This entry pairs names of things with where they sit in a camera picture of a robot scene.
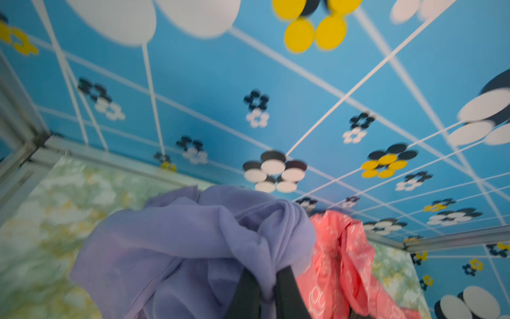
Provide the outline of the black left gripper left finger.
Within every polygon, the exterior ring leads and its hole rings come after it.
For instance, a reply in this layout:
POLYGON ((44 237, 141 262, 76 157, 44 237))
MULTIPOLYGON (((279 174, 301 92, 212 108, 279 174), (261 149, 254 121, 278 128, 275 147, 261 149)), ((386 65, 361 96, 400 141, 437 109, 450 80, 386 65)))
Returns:
POLYGON ((230 303, 225 319, 259 319, 261 292, 257 280, 247 269, 243 269, 235 295, 230 303))

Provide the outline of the purple cloth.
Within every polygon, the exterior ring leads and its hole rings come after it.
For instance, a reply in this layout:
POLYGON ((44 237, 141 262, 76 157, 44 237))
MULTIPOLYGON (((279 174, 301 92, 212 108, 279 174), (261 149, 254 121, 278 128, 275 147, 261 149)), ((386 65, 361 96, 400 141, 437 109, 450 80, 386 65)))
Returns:
POLYGON ((185 187, 100 222, 70 278, 103 318, 223 318, 248 270, 260 316, 275 318, 278 271, 303 273, 315 242, 297 203, 237 186, 185 187))

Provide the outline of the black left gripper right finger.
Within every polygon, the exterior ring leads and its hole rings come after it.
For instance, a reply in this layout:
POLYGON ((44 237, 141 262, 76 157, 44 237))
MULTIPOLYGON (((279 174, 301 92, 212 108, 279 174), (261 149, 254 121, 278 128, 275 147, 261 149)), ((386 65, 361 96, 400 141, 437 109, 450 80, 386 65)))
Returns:
POLYGON ((311 319, 291 266, 276 275, 275 302, 277 319, 311 319))

